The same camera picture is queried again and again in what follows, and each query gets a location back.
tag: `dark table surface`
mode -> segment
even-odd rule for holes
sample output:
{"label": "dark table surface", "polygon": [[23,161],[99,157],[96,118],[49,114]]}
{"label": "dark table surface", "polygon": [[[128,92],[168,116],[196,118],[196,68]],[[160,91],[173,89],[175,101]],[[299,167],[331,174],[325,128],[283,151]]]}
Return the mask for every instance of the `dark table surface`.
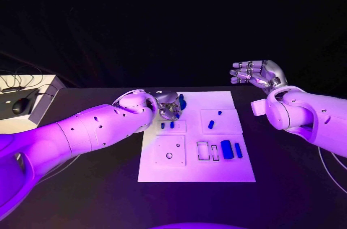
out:
{"label": "dark table surface", "polygon": [[[111,104],[131,89],[59,90],[40,126]],[[177,222],[246,228],[347,228],[347,194],[328,177],[317,146],[273,129],[266,116],[252,114],[250,102],[265,98],[262,90],[253,86],[157,89],[232,91],[256,182],[137,182],[141,132],[80,155],[66,170],[33,188],[0,228],[137,229]],[[322,157],[347,187],[345,171],[324,150]]]}

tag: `shape sorting board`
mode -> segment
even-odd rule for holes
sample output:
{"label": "shape sorting board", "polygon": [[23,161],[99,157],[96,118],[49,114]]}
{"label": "shape sorting board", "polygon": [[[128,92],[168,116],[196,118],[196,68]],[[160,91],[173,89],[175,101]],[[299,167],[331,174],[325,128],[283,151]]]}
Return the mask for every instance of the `shape sorting board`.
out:
{"label": "shape sorting board", "polygon": [[[157,115],[152,125],[144,131],[138,182],[255,182],[230,92],[178,94],[184,95],[187,107],[180,119],[174,121],[174,128],[170,128],[170,121]],[[175,145],[178,140],[183,140],[180,147]],[[223,156],[223,140],[232,144],[232,159],[224,159]],[[237,157],[234,143],[239,143],[242,158]]]}

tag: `computer mouse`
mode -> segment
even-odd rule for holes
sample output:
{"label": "computer mouse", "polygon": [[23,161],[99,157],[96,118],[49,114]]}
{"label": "computer mouse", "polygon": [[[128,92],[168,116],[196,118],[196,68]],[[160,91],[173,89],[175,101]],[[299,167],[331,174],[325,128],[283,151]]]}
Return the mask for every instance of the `computer mouse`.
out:
{"label": "computer mouse", "polygon": [[16,115],[18,115],[20,113],[23,113],[23,111],[26,110],[29,104],[29,99],[27,98],[20,98],[14,104],[13,104],[13,113]]}

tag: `metallic robot hand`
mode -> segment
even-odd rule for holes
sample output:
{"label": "metallic robot hand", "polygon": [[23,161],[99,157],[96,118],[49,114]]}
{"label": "metallic robot hand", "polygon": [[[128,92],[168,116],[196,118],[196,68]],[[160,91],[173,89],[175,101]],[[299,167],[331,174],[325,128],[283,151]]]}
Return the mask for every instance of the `metallic robot hand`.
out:
{"label": "metallic robot hand", "polygon": [[252,83],[262,88],[268,95],[270,91],[288,85],[286,78],[281,67],[272,60],[258,60],[233,63],[230,70],[232,84]]}

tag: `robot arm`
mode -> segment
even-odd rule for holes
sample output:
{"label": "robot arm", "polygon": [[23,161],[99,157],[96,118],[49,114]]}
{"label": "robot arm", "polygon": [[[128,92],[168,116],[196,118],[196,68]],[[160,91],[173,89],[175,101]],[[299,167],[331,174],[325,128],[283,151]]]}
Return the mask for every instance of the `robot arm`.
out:
{"label": "robot arm", "polygon": [[[164,119],[177,119],[181,113],[177,93],[134,90],[112,105],[95,106],[30,131],[0,134],[0,220],[59,164],[145,130],[157,112]],[[16,154],[23,159],[21,167]]]}
{"label": "robot arm", "polygon": [[306,93],[288,86],[273,61],[234,63],[232,83],[250,82],[268,94],[250,103],[253,114],[266,115],[278,130],[301,136],[311,144],[347,157],[347,100]]}

